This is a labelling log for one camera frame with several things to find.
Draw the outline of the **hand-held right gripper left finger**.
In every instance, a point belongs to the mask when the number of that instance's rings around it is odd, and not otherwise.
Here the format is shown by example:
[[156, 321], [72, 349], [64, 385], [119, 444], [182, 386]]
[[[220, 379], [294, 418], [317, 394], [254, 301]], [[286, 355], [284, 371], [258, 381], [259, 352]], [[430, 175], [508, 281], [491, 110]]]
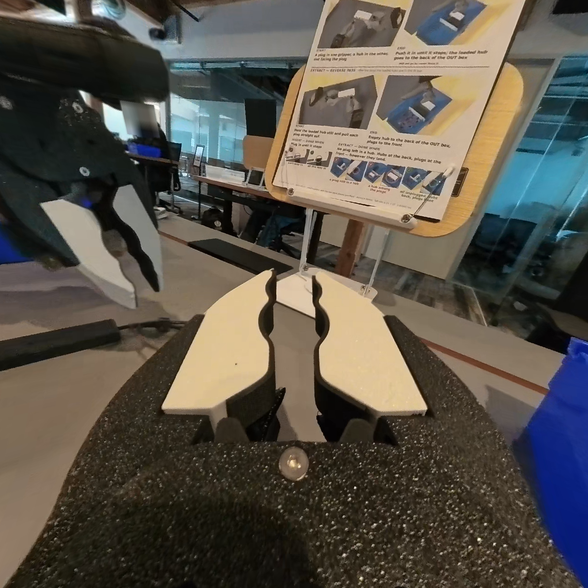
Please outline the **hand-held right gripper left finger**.
[[279, 431], [276, 285], [275, 269], [264, 270], [210, 306], [163, 401], [165, 415], [207, 417], [213, 430], [234, 419], [246, 433]]

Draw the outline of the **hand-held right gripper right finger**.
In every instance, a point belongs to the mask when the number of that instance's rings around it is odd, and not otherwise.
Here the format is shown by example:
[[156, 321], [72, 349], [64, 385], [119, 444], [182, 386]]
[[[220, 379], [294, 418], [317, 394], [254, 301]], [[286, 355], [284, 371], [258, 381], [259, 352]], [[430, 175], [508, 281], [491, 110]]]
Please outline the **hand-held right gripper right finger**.
[[375, 429], [384, 417], [425, 416], [428, 405], [386, 317], [326, 272], [312, 278], [314, 399], [324, 433], [353, 420]]

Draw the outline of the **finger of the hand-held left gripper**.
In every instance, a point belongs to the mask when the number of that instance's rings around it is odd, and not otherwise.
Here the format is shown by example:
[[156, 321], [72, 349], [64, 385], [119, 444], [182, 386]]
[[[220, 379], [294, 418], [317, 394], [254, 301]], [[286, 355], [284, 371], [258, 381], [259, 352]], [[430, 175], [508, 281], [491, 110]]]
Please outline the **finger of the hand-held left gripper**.
[[163, 257], [153, 208], [144, 205], [133, 185], [117, 187], [112, 198], [112, 223], [151, 289], [164, 287]]
[[117, 259], [107, 250], [100, 224], [93, 212], [66, 200], [40, 205], [77, 258], [77, 269], [113, 302], [135, 309], [135, 286], [123, 274]]

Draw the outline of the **black backpack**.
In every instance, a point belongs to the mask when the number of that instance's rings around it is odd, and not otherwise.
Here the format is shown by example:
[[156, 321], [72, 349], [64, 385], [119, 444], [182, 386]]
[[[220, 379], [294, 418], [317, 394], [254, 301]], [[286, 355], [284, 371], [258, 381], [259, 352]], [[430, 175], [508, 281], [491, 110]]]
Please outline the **black backpack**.
[[222, 209], [212, 206], [201, 213], [201, 224], [207, 228], [219, 231], [231, 236], [237, 236], [232, 223], [232, 205], [226, 205]]

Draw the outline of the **black office chair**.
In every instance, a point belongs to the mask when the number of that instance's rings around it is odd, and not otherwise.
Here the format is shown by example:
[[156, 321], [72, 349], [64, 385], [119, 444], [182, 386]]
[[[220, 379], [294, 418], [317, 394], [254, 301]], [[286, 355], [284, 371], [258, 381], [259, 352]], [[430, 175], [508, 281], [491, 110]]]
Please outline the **black office chair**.
[[252, 209], [239, 239], [278, 251], [284, 234], [298, 225], [304, 226], [305, 209], [289, 203], [269, 202], [264, 208]]
[[170, 213], [180, 215], [183, 211], [175, 201], [176, 193], [181, 191], [179, 160], [181, 144], [167, 142], [166, 150], [162, 150], [162, 158], [168, 156], [173, 165], [159, 165], [156, 168], [154, 186], [155, 214], [158, 219], [165, 219]]

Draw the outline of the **wooden desk black legs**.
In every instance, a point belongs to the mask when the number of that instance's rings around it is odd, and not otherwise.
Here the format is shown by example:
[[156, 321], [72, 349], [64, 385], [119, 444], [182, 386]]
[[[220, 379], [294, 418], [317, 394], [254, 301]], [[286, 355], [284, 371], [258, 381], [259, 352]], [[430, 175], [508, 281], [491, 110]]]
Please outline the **wooden desk black legs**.
[[[272, 196], [272, 194], [264, 187], [251, 186], [251, 185], [244, 183], [244, 182], [233, 183], [233, 182], [227, 182], [224, 180], [216, 180], [213, 178], [209, 178], [209, 177], [202, 176], [202, 175], [195, 175], [195, 174], [191, 174], [190, 178], [193, 179], [194, 181], [196, 181], [199, 185], [204, 183], [209, 186], [212, 185], [212, 186], [216, 186], [219, 188], [223, 188], [225, 190], [230, 190], [231, 192], [245, 194], [245, 195], [247, 195], [247, 197], [244, 197], [244, 196], [243, 197], [241, 197], [241, 196], [239, 196], [239, 197], [237, 197], [237, 196], [223, 196], [222, 199], [223, 200], [230, 200], [231, 202], [238, 202], [238, 203], [241, 203], [246, 206], [251, 206], [253, 208], [255, 208], [255, 207], [257, 207], [259, 209], [267, 208], [269, 206], [268, 202], [277, 202], [278, 205], [291, 205], [291, 206], [297, 206], [298, 208], [302, 207], [302, 205], [298, 202], [289, 202], [288, 200], [286, 200], [286, 201], [279, 200], [275, 196]], [[316, 261], [318, 247], [319, 247], [319, 241], [320, 241], [320, 236], [321, 236], [321, 231], [322, 231], [322, 226], [323, 226], [323, 220], [324, 220], [325, 215], [326, 215], [326, 213], [322, 212], [322, 211], [315, 210], [315, 212], [314, 212], [313, 223], [312, 223], [312, 228], [311, 228], [311, 235], [310, 235], [310, 240], [309, 240], [309, 245], [308, 245], [307, 255], [306, 255], [307, 263], [309, 265], [314, 265], [315, 261]]]

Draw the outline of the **black monitor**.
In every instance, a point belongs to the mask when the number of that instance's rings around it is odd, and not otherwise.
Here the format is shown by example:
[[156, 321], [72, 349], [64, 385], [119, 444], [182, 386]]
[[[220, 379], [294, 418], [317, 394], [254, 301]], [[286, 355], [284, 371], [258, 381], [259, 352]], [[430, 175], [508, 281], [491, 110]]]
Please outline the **black monitor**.
[[274, 138], [277, 102], [275, 99], [246, 98], [244, 100], [246, 135]]

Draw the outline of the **printed instruction sheet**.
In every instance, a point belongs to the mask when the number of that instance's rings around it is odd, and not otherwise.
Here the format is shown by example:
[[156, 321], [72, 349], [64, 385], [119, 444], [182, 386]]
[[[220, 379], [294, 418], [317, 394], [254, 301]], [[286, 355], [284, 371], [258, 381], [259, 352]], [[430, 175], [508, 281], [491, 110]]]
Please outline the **printed instruction sheet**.
[[525, 1], [325, 1], [275, 185], [370, 220], [440, 222]]

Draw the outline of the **brown wooden post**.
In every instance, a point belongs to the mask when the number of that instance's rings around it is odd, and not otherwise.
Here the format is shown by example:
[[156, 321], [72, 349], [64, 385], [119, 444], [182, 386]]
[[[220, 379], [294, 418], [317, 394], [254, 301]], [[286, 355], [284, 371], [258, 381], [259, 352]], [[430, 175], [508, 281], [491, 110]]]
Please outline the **brown wooden post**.
[[350, 219], [347, 223], [342, 246], [337, 258], [336, 272], [344, 277], [353, 274], [357, 260], [362, 254], [368, 225]]

